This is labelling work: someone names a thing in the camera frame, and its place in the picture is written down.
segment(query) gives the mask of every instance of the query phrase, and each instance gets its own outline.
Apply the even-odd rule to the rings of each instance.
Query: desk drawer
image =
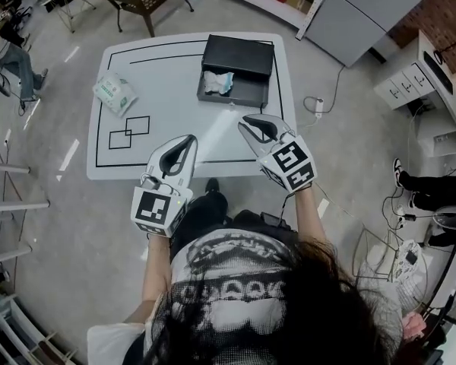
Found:
[[[391,81],[395,84],[398,90],[402,92],[402,94],[408,102],[420,97],[420,94],[419,92],[417,92],[417,89],[413,87],[413,85],[401,71],[393,75],[391,77]]]
[[[408,100],[391,80],[386,80],[375,87],[375,92],[395,110],[408,103]]]
[[[427,77],[422,73],[417,64],[412,64],[402,71],[412,85],[417,89],[420,96],[430,94],[434,91],[434,87],[427,80]]]

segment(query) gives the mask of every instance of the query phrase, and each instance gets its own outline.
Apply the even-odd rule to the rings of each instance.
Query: black hair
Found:
[[[343,272],[331,247],[297,243],[290,251],[284,261],[285,313],[279,328],[268,335],[250,329],[237,332],[230,346],[222,348],[225,358],[228,353],[229,362],[236,363],[250,351],[277,364],[395,364],[401,338],[391,338],[375,323],[375,304],[365,300]],[[200,300],[203,289],[199,281],[192,298]],[[179,318],[179,308],[167,294],[154,317],[154,341],[143,364],[218,363],[216,337],[199,335],[194,328],[201,322],[201,308],[201,301],[189,302]]]

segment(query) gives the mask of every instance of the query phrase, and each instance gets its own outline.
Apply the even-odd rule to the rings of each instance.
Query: brick wall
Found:
[[[405,47],[421,29],[436,49],[456,40],[456,0],[422,0],[388,33],[400,47]],[[456,47],[443,53],[452,72],[456,71]]]

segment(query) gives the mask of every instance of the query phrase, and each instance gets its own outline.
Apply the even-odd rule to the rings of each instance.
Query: gray floor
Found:
[[[86,331],[95,324],[122,321],[140,299],[146,240],[129,220],[132,181],[94,182],[86,177],[87,130],[92,86],[107,46],[148,37],[139,16],[122,13],[124,32],[116,29],[116,12],[103,0],[91,0],[97,10],[76,21],[70,34],[54,13],[36,7],[27,30],[30,55],[37,71],[49,68],[42,101],[24,128],[28,113],[17,115],[17,99],[0,94],[0,151],[11,133],[11,163],[26,163],[31,176],[14,176],[23,198],[47,196],[47,210],[30,211],[23,239],[33,253],[18,259],[16,291],[31,316],[47,331],[57,331],[85,361]],[[280,34],[285,42],[296,104],[299,133],[314,154],[318,184],[346,215],[331,204],[323,222],[345,267],[350,268],[361,221],[384,236],[383,198],[394,190],[391,163],[395,156],[407,162],[406,110],[391,109],[375,95],[372,77],[378,63],[364,56],[341,73],[334,109],[307,128],[314,116],[302,107],[306,95],[323,97],[326,106],[334,96],[339,62],[308,40],[295,39],[295,29],[238,0],[191,0],[190,13],[182,0],[170,0],[154,15],[157,36],[219,30],[260,31]],[[78,51],[67,62],[74,48]],[[17,80],[11,78],[15,90]],[[59,167],[74,140],[79,147],[65,171]],[[410,164],[420,173],[424,160],[410,143]],[[426,160],[426,174],[441,174],[443,160]],[[205,179],[195,179],[195,192]],[[279,214],[283,190],[264,177],[227,178],[220,181],[231,212],[241,208]],[[0,175],[0,198],[2,175]],[[316,189],[318,200],[323,197]],[[8,187],[7,196],[13,198]],[[293,202],[286,218],[295,224]],[[0,249],[17,242],[21,218],[2,228]],[[403,236],[423,238],[427,222],[409,224]],[[13,273],[14,264],[6,266]]]

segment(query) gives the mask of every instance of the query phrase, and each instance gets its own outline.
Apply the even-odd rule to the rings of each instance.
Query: white tissue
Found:
[[[233,73],[216,75],[212,71],[204,72],[204,92],[219,92],[225,94],[233,86]]]
[[[93,87],[94,94],[118,116],[137,99],[131,85],[116,73],[108,72]]]

